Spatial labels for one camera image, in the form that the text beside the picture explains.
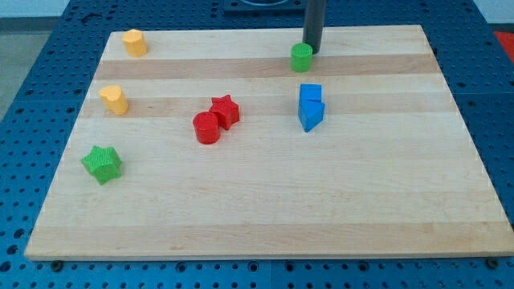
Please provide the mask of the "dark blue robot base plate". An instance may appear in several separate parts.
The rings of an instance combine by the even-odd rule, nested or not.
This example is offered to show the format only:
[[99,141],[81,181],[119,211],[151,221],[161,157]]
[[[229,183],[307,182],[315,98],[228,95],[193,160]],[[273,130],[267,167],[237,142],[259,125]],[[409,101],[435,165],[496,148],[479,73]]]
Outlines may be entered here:
[[305,0],[220,0],[224,14],[273,14],[303,12]]

